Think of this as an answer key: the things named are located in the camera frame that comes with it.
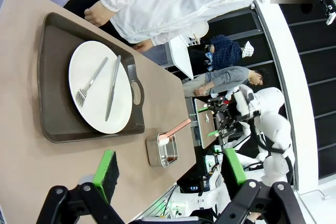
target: beige pants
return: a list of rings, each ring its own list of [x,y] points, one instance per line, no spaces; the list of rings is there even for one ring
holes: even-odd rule
[[[184,97],[194,97],[194,90],[199,89],[200,87],[206,85],[205,82],[206,74],[201,74],[196,79],[191,80],[183,84],[183,91],[184,91]],[[205,95],[208,95],[210,93],[210,89],[208,89],[205,93]]]

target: white robot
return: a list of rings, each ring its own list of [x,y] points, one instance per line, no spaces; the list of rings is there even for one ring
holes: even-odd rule
[[[247,178],[262,181],[267,186],[271,186],[275,182],[290,183],[291,181],[288,180],[291,180],[295,162],[290,136],[291,127],[287,119],[278,114],[285,102],[284,95],[277,88],[266,88],[253,93],[251,88],[240,85],[239,91],[234,93],[234,97],[240,119],[238,123],[243,126],[244,135],[238,140],[226,143],[224,148],[234,147],[238,150],[249,140],[251,132],[256,134],[259,138],[258,148],[260,151],[257,157],[250,158],[239,154],[237,157],[245,167],[263,162],[264,169],[246,172]],[[252,129],[247,123],[251,120],[254,123]],[[272,147],[266,146],[264,135],[273,142]],[[210,191],[202,193],[201,196],[198,193],[181,194],[175,191],[169,207],[171,216],[186,217],[190,216],[194,210],[208,208],[221,213],[230,202],[226,185],[223,182],[218,183],[221,179],[219,172],[213,179],[216,183],[210,183]]]

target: black hair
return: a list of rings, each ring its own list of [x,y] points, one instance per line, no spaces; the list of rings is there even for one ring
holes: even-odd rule
[[[269,80],[270,80],[270,75],[268,71],[264,68],[255,70],[255,73],[258,73],[261,75],[261,80],[263,81],[263,86],[268,86],[269,85]]]

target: person in white shirt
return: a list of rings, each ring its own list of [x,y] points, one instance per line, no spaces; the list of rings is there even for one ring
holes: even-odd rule
[[[65,8],[144,52],[253,0],[70,0]]]

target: blue plaid shirt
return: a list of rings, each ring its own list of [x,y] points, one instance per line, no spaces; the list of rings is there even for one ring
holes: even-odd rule
[[[222,34],[211,38],[209,42],[215,47],[212,62],[214,70],[231,67],[242,58],[240,45]]]

